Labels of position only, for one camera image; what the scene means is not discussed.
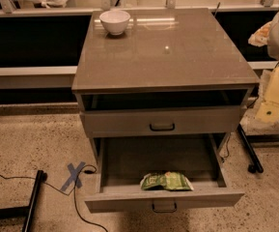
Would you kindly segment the green jalapeno chip bag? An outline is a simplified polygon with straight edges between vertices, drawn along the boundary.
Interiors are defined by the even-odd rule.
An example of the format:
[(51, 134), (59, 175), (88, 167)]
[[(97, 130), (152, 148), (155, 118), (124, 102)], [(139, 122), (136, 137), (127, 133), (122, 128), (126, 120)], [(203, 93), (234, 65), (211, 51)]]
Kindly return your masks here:
[(149, 173), (140, 182), (141, 190), (194, 190), (190, 181), (180, 172)]

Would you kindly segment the closed grey top drawer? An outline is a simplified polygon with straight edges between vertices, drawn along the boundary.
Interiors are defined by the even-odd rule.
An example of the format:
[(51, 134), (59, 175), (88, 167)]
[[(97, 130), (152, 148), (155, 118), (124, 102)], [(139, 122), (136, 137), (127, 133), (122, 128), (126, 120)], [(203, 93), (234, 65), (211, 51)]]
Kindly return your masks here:
[(188, 108), (86, 111), (80, 113), (88, 137), (231, 132), (245, 107), (238, 105)]

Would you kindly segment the grey drawer cabinet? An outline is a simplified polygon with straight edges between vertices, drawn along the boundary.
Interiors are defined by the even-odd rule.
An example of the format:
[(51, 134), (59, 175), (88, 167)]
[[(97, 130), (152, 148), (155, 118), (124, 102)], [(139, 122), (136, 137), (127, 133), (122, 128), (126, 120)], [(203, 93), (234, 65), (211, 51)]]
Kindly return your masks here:
[[(79, 114), (246, 108), (259, 78), (209, 10), (133, 10), (118, 36), (103, 29), (99, 16), (92, 15), (72, 84)], [(231, 132), (193, 134), (212, 135), (220, 149)], [(88, 138), (97, 154), (102, 139), (115, 137)]]

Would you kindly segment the open grey middle drawer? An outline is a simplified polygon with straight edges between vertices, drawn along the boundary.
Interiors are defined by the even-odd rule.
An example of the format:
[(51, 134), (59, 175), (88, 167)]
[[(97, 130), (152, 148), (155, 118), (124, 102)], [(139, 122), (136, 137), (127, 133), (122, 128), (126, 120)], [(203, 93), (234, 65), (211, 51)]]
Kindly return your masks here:
[[(183, 174), (194, 190), (142, 190), (150, 173)], [(210, 134), (115, 137), (99, 143), (96, 187), (86, 198), (92, 213), (228, 207), (243, 192), (231, 187)]]

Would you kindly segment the black stand leg right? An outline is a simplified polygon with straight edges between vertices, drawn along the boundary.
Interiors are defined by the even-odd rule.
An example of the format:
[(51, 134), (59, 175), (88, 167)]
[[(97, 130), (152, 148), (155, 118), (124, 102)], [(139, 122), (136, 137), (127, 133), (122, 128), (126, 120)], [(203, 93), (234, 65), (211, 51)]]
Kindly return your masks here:
[(238, 125), (237, 126), (237, 132), (238, 132), (238, 135), (239, 137), (241, 138), (242, 142), (243, 142), (243, 145), (251, 159), (251, 163), (249, 164), (248, 166), (248, 171), (250, 173), (263, 173), (264, 172), (264, 169), (252, 147), (252, 145), (250, 144), (246, 134), (245, 134), (245, 131), (242, 127), (242, 125)]

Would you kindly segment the black stand leg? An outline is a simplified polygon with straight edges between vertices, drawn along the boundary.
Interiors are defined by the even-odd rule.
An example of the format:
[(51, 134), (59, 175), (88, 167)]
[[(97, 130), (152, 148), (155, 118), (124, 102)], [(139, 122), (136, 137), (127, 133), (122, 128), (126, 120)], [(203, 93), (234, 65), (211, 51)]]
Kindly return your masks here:
[(245, 134), (245, 131), (242, 127), (242, 125), (238, 125), (237, 126), (237, 132), (238, 132), (238, 135), (239, 137), (241, 138), (242, 142), (243, 142), (243, 145), (251, 159), (251, 163), (249, 164), (248, 166), (248, 171), (250, 173), (263, 173), (264, 172), (264, 169), (252, 147), (252, 145), (250, 144), (246, 134)]
[(8, 207), (0, 209), (0, 220), (10, 218), (24, 218), (21, 232), (31, 232), (34, 213), (36, 211), (38, 197), (42, 184), (47, 178), (47, 174), (43, 170), (38, 170), (31, 192), (29, 204), (26, 206)]

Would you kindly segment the white ceramic bowl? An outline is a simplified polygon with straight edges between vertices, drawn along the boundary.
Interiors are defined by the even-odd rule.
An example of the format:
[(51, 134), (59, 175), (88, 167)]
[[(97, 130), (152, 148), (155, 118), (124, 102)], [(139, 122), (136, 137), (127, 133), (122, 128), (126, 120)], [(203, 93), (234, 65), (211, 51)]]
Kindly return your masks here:
[(99, 16), (103, 28), (111, 35), (121, 35), (128, 26), (130, 14), (125, 11), (107, 11)]

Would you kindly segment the blue tape cross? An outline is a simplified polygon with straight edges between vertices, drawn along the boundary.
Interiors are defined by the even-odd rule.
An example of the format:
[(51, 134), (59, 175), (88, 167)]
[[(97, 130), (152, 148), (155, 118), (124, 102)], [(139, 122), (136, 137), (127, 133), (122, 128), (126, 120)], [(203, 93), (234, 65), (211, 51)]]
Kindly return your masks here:
[(81, 161), (77, 166), (74, 166), (72, 163), (68, 165), (68, 171), (70, 173), (70, 176), (67, 178), (65, 183), (60, 188), (60, 191), (66, 191), (71, 183), (74, 183), (77, 188), (82, 187), (82, 183), (78, 177), (79, 172), (83, 169), (85, 166), (85, 162)]

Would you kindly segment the black stand leg left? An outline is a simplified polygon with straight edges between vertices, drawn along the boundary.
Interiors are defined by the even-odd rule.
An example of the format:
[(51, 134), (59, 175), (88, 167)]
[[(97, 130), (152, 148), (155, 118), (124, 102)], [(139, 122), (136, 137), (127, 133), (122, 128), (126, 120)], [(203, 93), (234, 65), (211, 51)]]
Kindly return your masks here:
[(0, 220), (10, 218), (24, 218), (21, 232), (31, 232), (34, 213), (36, 211), (38, 197), (42, 184), (47, 178), (47, 174), (43, 170), (38, 170), (31, 192), (29, 204), (26, 206), (8, 207), (0, 209)]

